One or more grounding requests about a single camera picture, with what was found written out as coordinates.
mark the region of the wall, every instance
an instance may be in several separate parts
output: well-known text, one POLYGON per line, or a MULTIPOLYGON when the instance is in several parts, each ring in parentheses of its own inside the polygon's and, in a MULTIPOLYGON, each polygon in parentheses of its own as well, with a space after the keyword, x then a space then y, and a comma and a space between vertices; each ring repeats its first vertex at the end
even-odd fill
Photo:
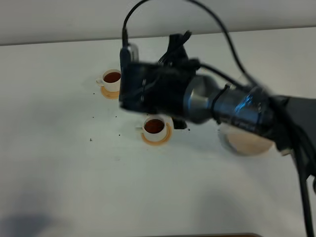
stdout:
MULTIPOLYGON (((0 44, 120 37, 138 0, 2 0, 0 44)), ((316 25, 315 0, 201 0, 232 31, 316 25)), ((145 4, 128 24, 131 36, 219 32, 200 9, 181 0, 145 4)))

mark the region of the cup handle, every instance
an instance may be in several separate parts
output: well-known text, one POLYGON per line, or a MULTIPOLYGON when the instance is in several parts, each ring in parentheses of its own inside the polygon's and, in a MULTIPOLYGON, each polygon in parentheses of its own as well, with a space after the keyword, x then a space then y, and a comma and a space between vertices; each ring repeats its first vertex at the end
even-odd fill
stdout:
POLYGON ((103 86, 102 78, 99 77, 95 82, 98 84, 98 86, 103 86))
POLYGON ((143 128, 142 128, 142 127, 136 127, 136 128, 135 128, 135 131, 136 131, 136 132, 143 132, 143 128))

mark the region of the table surface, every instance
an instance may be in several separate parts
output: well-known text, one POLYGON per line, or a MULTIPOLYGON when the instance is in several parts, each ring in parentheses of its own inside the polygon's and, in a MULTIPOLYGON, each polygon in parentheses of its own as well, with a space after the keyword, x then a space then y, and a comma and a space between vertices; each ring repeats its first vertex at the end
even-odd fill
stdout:
MULTIPOLYGON (((245 66, 275 93, 315 96, 316 28, 232 37, 245 66)), ((151 62, 168 44, 166 37, 132 41, 151 62)), ((235 156, 213 121, 174 131, 164 146, 142 142, 134 127, 144 117, 122 111, 95 83, 119 67, 120 46, 0 47, 0 235, 305 236, 291 157, 274 148, 235 156)), ((192 36, 185 47, 239 78, 221 34, 192 36)), ((311 192, 314 215, 315 201, 311 192)))

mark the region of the white cup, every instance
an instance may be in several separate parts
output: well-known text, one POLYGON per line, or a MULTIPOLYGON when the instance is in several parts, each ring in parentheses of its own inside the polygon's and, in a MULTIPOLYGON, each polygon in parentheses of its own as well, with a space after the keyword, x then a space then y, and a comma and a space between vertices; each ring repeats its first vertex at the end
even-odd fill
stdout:
POLYGON ((105 73, 103 73, 103 75, 101 77, 99 77, 96 80, 96 82, 99 86, 104 86, 104 88, 106 88, 106 90, 109 92, 117 92, 117 91, 119 91, 119 87, 120 87, 120 79, 118 81, 115 81, 112 83, 109 83, 109 82, 106 82, 103 80, 103 78, 110 73, 119 73, 120 74, 120 71, 116 70, 116 69, 108 70, 105 73))
POLYGON ((167 123, 163 117, 158 116, 158 115, 151 115, 144 120, 143 126, 136 128, 136 130, 142 132, 148 141, 159 142, 167 136, 167 123), (146 129, 145 129, 146 123, 149 122, 150 120, 153 120, 153 119, 158 119, 158 120, 163 122, 164 126, 163 126, 162 131, 160 131, 158 133, 150 133, 150 132, 146 131, 146 129))

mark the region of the round base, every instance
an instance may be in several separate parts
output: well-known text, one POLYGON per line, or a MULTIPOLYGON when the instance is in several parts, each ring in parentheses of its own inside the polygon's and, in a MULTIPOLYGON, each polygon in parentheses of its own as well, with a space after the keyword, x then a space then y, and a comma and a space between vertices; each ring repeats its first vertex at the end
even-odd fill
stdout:
POLYGON ((171 135, 172 135, 172 128, 170 126, 169 123, 166 124, 167 125, 167 135, 161 140, 161 141, 158 141, 158 142, 151 142, 151 141, 148 141, 145 137, 145 135, 142 133, 142 139, 145 143, 147 143, 148 145, 151 145, 151 146, 160 146, 164 143, 166 143, 167 141, 170 140, 171 138, 171 135))
POLYGON ((119 98, 119 91, 109 92, 104 86, 101 87, 101 93, 107 99, 115 100, 119 98))

